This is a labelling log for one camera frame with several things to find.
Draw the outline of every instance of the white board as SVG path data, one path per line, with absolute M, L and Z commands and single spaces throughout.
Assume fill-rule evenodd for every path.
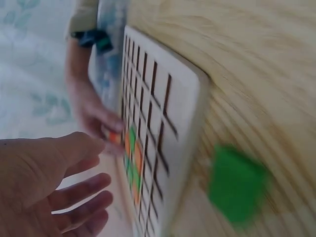
M 129 144 L 125 181 L 141 237 L 168 234 L 188 176 L 208 83 L 192 63 L 126 26 L 121 105 L 126 122 L 122 137 Z M 140 156 L 131 152 L 131 127 Z M 134 175 L 128 178 L 131 170 L 137 170 L 139 183 Z

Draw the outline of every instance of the patterned fabric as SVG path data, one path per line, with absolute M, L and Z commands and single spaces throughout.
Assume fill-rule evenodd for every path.
M 0 0 L 0 138 L 77 129 L 63 76 L 72 7 L 69 0 Z

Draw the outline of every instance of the hand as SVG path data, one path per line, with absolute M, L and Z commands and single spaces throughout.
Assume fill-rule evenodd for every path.
M 90 136 L 105 139 L 103 128 L 121 133 L 123 121 L 107 110 L 95 92 L 88 76 L 91 49 L 78 46 L 75 39 L 68 39 L 66 58 L 66 85 L 75 117 L 81 128 Z M 105 152 L 120 156 L 124 148 L 110 142 Z
M 107 110 L 91 82 L 88 79 L 74 80 L 68 84 L 69 98 L 73 106 L 74 115 L 81 128 L 90 136 L 106 139 L 102 128 L 121 133 L 124 123 L 113 112 Z M 106 141 L 105 152 L 120 156 L 124 153 L 121 145 Z
M 111 182 L 98 174 L 68 188 L 55 190 L 62 179 L 99 163 L 103 141 L 84 133 L 61 138 L 0 140 L 0 236 L 95 237 L 108 220 L 113 200 L 108 191 L 82 206 L 68 208 Z

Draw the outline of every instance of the wood grain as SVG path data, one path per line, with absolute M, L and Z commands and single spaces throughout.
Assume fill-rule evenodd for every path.
M 174 235 L 315 236 L 316 1 L 132 0 L 128 22 L 212 78 L 190 180 L 206 191 L 218 143 L 236 145 L 273 174 L 259 217 L 238 233 L 188 185 Z M 191 209 L 201 210 L 201 221 L 184 217 Z

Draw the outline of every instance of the clothing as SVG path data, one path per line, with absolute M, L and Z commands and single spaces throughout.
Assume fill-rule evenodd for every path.
M 69 21 L 67 36 L 71 32 L 88 31 L 97 27 L 99 0 L 76 0 L 74 12 Z

